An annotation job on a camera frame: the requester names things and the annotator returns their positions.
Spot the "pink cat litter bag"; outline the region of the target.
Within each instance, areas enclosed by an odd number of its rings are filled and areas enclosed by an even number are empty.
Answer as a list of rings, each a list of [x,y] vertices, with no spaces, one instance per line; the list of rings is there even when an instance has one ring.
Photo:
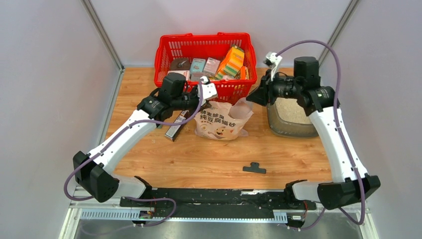
[[[248,136],[245,124],[253,115],[252,103],[246,98],[234,105],[227,102],[210,101],[209,107],[196,114],[195,134],[213,140],[235,140]]]

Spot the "black bag clip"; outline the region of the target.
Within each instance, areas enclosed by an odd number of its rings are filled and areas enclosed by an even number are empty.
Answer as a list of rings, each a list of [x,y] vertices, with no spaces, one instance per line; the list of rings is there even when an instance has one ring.
[[[243,166],[242,171],[259,174],[266,174],[267,172],[265,168],[260,167],[260,164],[258,162],[251,162],[249,166]]]

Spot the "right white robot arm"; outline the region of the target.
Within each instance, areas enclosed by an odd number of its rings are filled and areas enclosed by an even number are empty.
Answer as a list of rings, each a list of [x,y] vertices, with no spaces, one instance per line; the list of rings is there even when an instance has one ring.
[[[295,99],[322,141],[332,176],[330,182],[297,180],[288,183],[284,190],[286,206],[295,209],[307,200],[333,210],[365,203],[381,186],[380,179],[368,174],[352,147],[344,129],[339,101],[334,98],[335,90],[320,84],[318,60],[308,56],[295,58],[292,76],[278,72],[281,60],[274,52],[266,56],[264,63],[269,70],[246,99],[262,106],[274,104],[277,98]]]

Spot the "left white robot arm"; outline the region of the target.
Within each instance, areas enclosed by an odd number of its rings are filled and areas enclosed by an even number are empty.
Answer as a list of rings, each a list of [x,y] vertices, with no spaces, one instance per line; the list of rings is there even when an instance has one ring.
[[[71,196],[68,184],[72,178],[89,194],[85,199],[103,203],[110,198],[133,198],[145,207],[152,200],[149,184],[140,177],[115,175],[122,158],[146,135],[159,126],[183,125],[192,120],[208,101],[217,97],[217,89],[208,77],[201,77],[191,90],[182,74],[169,73],[160,87],[137,105],[128,120],[107,140],[88,153],[73,156],[74,171],[64,184],[65,195],[73,201],[84,198]]]

